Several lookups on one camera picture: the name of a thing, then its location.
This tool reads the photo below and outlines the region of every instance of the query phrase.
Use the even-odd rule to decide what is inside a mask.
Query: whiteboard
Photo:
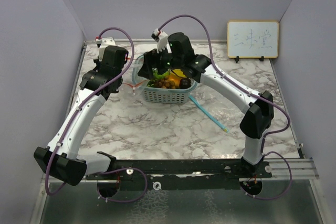
[[[269,20],[231,20],[227,23],[229,58],[277,58],[279,23]]]

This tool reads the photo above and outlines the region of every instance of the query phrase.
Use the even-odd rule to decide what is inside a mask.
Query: plastic basket
[[[140,64],[142,64],[141,60],[143,55],[139,56],[135,63],[138,65],[134,67],[132,73],[132,82],[134,84],[140,83],[141,81],[145,80],[143,77],[138,76],[138,72],[140,70]],[[159,103],[173,103],[173,104],[183,104],[188,101],[188,96],[191,91],[193,91],[196,86],[197,82],[191,80],[191,86],[187,89],[160,89],[160,88],[152,88],[152,87],[145,87],[142,91],[142,95],[144,99],[148,102],[159,102]]]

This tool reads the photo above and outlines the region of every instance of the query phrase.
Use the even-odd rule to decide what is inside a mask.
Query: marble tabletop
[[[130,52],[130,45],[119,43]],[[155,43],[135,43],[135,57],[155,48]],[[193,44],[197,54],[209,56],[208,45]],[[282,98],[269,60],[241,60],[236,63],[226,55],[226,44],[213,44],[215,62],[248,87],[268,90],[274,102],[283,107]],[[94,68],[98,56],[96,45],[88,45],[80,69],[78,85],[84,73]],[[123,76],[132,83],[132,67]],[[202,84],[192,92],[197,101],[225,125],[225,133],[192,101],[185,104],[146,102],[142,93],[123,84],[98,111],[85,135],[80,155],[103,151],[118,159],[192,159],[240,158],[244,152],[245,135],[239,124],[243,114],[225,97]],[[271,130],[286,125],[285,116],[275,109]],[[277,151],[284,157],[299,157],[291,129],[266,138],[265,152]]]

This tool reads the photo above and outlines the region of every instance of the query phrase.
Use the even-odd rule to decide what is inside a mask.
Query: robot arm
[[[253,173],[263,160],[262,139],[267,128],[270,127],[274,109],[266,102],[252,97],[251,94],[261,96],[271,102],[272,95],[268,91],[261,94],[246,87],[217,66],[222,72],[219,74],[211,64],[209,57],[195,55],[189,38],[183,33],[174,33],[169,36],[164,32],[160,32],[158,36],[157,34],[158,32],[154,31],[152,37],[158,41],[158,48],[144,54],[144,64],[138,75],[151,79],[153,77],[152,68],[157,68],[159,74],[166,72],[167,69],[181,69],[187,77],[213,88],[229,99],[245,115],[240,124],[240,129],[246,135],[245,151],[241,161]],[[163,48],[166,41],[168,41],[171,53]],[[237,86],[248,90],[248,94],[242,92]]]
[[[46,172],[51,154],[58,146],[50,174],[73,186],[77,185],[85,175],[105,172],[111,162],[111,157],[105,153],[87,156],[78,155],[80,144],[91,121],[107,101],[109,95],[118,93],[122,78],[94,95],[81,109],[78,105],[91,95],[94,90],[120,74],[121,69],[127,62],[128,51],[116,46],[113,38],[98,41],[98,46],[100,47],[99,56],[98,59],[94,60],[97,66],[82,77],[78,96],[62,127],[46,148],[38,147],[34,152],[35,160],[41,169]],[[60,144],[61,135],[76,111],[79,111],[79,113],[77,113],[63,142]]]

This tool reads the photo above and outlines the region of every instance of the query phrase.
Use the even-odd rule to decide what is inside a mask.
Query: whiteboard frame
[[[247,57],[247,56],[240,56],[240,55],[230,56],[229,55],[229,23],[230,22],[276,22],[278,24],[278,50],[277,50],[277,55],[274,56],[274,57],[265,56],[265,55],[261,55],[260,57]],[[228,58],[230,58],[230,59],[235,59],[237,56],[239,56],[240,59],[260,59],[262,56],[265,59],[276,59],[279,56],[279,33],[280,33],[279,30],[280,30],[280,26],[279,26],[279,21],[277,21],[277,20],[246,20],[246,19],[242,19],[242,20],[237,20],[237,19],[229,20],[227,22],[227,27],[226,27],[226,36],[227,36],[226,54],[227,54]]]

